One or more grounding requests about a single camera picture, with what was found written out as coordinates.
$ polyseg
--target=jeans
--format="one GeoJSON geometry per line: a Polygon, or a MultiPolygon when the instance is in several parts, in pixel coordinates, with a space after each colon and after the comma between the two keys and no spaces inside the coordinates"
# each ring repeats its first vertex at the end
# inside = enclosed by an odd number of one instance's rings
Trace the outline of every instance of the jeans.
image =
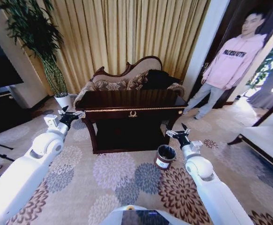
{"type": "Polygon", "coordinates": [[[214,87],[210,84],[204,83],[200,90],[195,94],[195,96],[188,101],[188,106],[184,109],[184,113],[190,111],[195,107],[200,101],[205,98],[206,95],[210,93],[208,103],[203,105],[199,109],[199,113],[196,115],[196,118],[202,118],[205,116],[215,105],[216,101],[221,97],[225,90],[214,87]]]}

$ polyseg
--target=bamboo plant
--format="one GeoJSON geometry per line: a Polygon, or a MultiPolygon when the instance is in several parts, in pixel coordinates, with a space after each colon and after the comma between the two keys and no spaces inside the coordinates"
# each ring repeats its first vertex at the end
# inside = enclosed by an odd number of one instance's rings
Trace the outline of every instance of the bamboo plant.
{"type": "Polygon", "coordinates": [[[36,0],[0,0],[0,9],[7,14],[8,36],[15,44],[20,39],[22,48],[29,48],[41,59],[50,88],[60,98],[68,95],[55,56],[62,35],[50,21],[54,10],[50,0],[44,0],[44,5],[41,8],[36,0]]]}

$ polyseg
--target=wooden table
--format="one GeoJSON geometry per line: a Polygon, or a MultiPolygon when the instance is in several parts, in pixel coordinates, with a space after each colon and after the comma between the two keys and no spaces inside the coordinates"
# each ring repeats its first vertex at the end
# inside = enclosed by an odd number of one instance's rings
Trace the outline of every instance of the wooden table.
{"type": "Polygon", "coordinates": [[[160,129],[169,120],[172,129],[186,102],[172,90],[87,91],[76,104],[85,111],[93,153],[156,150],[170,138],[160,129]],[[96,123],[97,134],[93,123],[96,123]]]}

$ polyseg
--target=floral carpet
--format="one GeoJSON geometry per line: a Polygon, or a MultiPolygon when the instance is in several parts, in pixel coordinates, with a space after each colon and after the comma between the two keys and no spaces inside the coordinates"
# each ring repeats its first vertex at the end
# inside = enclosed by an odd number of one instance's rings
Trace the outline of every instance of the floral carpet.
{"type": "MultiPolygon", "coordinates": [[[[46,131],[43,116],[57,114],[58,105],[50,98],[34,112],[35,118],[0,134],[0,154],[22,156],[32,140],[46,131]]],[[[201,153],[210,160],[257,225],[273,225],[273,167],[246,144],[227,146],[239,130],[258,120],[250,107],[234,104],[212,110],[201,120],[193,119],[197,109],[181,116],[191,128],[190,140],[201,140],[201,153]]],[[[115,208],[135,204],[164,210],[190,224],[212,224],[197,193],[196,185],[184,169],[184,159],[177,140],[170,145],[177,158],[167,171],[154,166],[156,151],[122,152],[94,155],[89,132],[81,120],[73,123],[62,153],[26,206],[9,225],[99,224],[115,208]]],[[[10,162],[0,158],[3,168],[10,162]]]]}

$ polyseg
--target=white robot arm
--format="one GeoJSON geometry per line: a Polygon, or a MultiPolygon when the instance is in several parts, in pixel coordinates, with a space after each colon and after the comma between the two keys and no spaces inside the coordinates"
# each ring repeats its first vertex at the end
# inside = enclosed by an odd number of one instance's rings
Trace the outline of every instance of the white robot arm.
{"type": "Polygon", "coordinates": [[[0,225],[15,215],[29,201],[49,170],[49,164],[62,151],[63,143],[73,120],[82,112],[62,111],[62,119],[47,115],[48,130],[36,137],[24,156],[14,161],[0,177],[0,225]]]}
{"type": "Polygon", "coordinates": [[[253,225],[248,214],[233,195],[230,188],[218,178],[210,161],[200,154],[201,141],[190,142],[190,129],[182,124],[184,131],[167,130],[166,134],[179,140],[186,159],[186,170],[197,186],[198,194],[211,220],[216,225],[253,225]]]}

